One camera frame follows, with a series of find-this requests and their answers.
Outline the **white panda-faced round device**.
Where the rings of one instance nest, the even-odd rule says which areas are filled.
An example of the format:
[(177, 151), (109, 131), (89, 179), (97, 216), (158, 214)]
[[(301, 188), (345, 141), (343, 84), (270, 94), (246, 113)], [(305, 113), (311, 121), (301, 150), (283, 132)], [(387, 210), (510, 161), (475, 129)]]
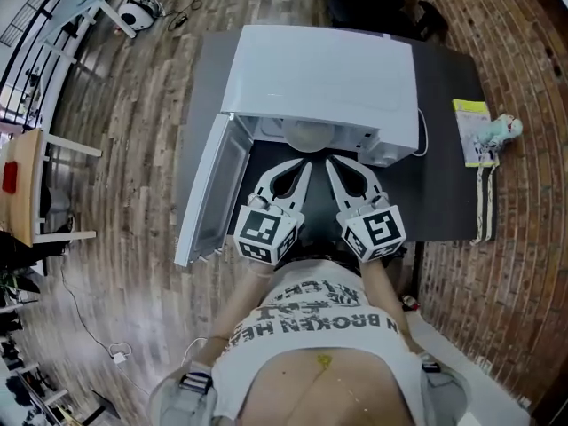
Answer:
[(157, 0), (124, 0), (118, 14), (138, 32), (150, 28), (163, 15), (163, 8)]

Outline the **black table with white legs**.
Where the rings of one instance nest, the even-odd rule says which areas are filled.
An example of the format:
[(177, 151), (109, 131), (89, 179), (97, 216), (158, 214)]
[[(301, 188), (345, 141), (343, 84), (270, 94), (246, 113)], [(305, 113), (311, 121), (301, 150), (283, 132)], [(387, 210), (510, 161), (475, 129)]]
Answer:
[[(182, 218), (201, 155), (221, 107), (238, 29), (208, 32), (194, 56), (193, 88), (185, 101), (177, 158), (177, 216)], [(466, 167), (453, 102), (485, 101), (474, 59), (445, 46), (403, 38), (414, 56), (418, 107), (426, 120), (429, 148), (376, 170), (397, 204), (409, 241), (470, 241), (477, 234), (477, 171)]]

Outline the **red cloth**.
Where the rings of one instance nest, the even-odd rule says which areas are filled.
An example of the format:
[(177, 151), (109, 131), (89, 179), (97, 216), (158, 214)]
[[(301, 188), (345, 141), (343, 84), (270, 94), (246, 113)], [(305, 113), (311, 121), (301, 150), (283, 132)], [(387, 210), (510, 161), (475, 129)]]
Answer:
[(9, 161), (4, 164), (2, 177), (2, 191), (8, 194), (15, 194), (18, 188), (19, 164), (16, 161)]

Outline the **person's left forearm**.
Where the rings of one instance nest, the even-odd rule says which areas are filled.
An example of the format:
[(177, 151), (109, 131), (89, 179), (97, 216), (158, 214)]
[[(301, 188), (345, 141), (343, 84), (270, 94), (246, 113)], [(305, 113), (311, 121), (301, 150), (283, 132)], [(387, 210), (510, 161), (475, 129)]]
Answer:
[(248, 262), (225, 306), (218, 314), (207, 342), (194, 360), (213, 367), (223, 353), (234, 329), (257, 308), (274, 275), (274, 268), (260, 262)]

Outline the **white microwave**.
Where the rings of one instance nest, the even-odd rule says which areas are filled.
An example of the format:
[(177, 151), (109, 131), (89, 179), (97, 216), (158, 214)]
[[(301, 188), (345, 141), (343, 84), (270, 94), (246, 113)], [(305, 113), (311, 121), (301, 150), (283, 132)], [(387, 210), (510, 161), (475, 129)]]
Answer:
[(247, 25), (206, 37), (183, 132), (174, 261), (220, 249), (249, 153), (284, 142), (295, 123), (324, 148), (387, 167), (419, 146), (414, 56), (408, 43), (356, 31)]

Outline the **white round plate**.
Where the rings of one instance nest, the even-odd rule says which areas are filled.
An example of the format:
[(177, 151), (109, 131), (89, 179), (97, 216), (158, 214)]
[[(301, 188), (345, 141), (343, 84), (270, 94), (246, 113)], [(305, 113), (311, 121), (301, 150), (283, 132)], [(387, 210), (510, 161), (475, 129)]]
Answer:
[(282, 123), (282, 133), (295, 150), (315, 153), (331, 144), (335, 136), (335, 126), (320, 122), (285, 120)]

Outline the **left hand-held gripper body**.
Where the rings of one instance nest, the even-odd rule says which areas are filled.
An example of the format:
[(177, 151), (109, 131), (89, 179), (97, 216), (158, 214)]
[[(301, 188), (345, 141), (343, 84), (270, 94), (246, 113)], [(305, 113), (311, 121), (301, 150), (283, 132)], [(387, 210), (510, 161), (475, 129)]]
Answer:
[(276, 266), (297, 241), (304, 214), (250, 195), (242, 205), (233, 239), (242, 257)]

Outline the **wooden desk with white legs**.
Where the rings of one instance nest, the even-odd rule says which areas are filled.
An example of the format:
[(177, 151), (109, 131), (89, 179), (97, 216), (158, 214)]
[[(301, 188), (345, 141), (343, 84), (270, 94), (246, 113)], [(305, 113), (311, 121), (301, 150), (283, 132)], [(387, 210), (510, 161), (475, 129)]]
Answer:
[[(68, 233), (41, 233), (40, 218), (41, 184), (45, 148), (58, 146), (93, 157), (100, 157), (102, 151), (72, 140), (34, 129), (0, 146), (0, 227), (24, 245), (56, 241), (77, 241), (93, 239), (95, 231)], [(18, 167), (16, 190), (7, 193), (2, 189), (4, 165), (15, 162)]]

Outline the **black chair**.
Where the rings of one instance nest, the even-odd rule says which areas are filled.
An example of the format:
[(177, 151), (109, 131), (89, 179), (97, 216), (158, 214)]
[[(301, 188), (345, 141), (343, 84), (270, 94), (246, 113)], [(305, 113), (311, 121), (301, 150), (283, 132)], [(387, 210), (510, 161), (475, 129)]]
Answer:
[(330, 0), (332, 25), (426, 42), (435, 36), (446, 40), (448, 22), (431, 3), (420, 0), (422, 16), (418, 21), (403, 12), (405, 0)]

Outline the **yellow-green booklet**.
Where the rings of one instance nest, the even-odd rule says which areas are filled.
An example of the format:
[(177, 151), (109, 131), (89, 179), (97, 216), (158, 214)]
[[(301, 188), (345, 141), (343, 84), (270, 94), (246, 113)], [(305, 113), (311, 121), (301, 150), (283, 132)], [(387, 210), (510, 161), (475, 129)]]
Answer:
[(499, 164), (498, 154), (479, 140), (492, 122), (484, 101), (454, 99), (452, 101), (465, 166), (468, 168), (492, 167)]

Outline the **white low platform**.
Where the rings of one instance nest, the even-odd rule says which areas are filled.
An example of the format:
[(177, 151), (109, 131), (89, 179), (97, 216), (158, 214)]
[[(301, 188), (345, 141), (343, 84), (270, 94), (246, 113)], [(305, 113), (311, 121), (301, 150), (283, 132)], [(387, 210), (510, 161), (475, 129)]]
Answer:
[(457, 370), (469, 383), (469, 410), (459, 426), (530, 426), (529, 414), (481, 367), (428, 324), (419, 312), (408, 312), (406, 317), (415, 341)]

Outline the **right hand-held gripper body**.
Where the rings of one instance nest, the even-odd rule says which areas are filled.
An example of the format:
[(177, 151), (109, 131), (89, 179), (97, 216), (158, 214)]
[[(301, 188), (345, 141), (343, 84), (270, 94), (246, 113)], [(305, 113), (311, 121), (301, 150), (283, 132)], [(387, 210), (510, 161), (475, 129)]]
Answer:
[(336, 219), (342, 238), (361, 263), (394, 254), (406, 241), (398, 206), (385, 193), (353, 210), (340, 211)]

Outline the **person's black shorts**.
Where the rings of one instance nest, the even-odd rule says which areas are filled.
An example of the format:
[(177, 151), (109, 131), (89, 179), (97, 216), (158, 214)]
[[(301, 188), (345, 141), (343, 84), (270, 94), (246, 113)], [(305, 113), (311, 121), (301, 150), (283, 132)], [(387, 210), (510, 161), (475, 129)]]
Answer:
[(359, 260), (345, 242), (296, 242), (280, 261), (280, 266), (303, 260), (328, 260), (360, 275)]

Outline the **pale teal plush toy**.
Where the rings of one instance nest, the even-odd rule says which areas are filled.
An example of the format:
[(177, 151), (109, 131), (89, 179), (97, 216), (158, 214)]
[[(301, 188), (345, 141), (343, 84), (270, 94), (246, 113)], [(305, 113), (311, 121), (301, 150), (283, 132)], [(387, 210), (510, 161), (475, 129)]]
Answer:
[(474, 147), (481, 153), (494, 154), (523, 132), (522, 122), (511, 114), (501, 114), (496, 120), (485, 123), (474, 133)]

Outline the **person's torso in white shirt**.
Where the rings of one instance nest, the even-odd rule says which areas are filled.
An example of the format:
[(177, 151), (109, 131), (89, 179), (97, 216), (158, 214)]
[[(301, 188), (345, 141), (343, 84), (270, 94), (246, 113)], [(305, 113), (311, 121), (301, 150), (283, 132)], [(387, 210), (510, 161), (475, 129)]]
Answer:
[(240, 426), (427, 426), (422, 360), (361, 274), (286, 264), (212, 367), (215, 419)]

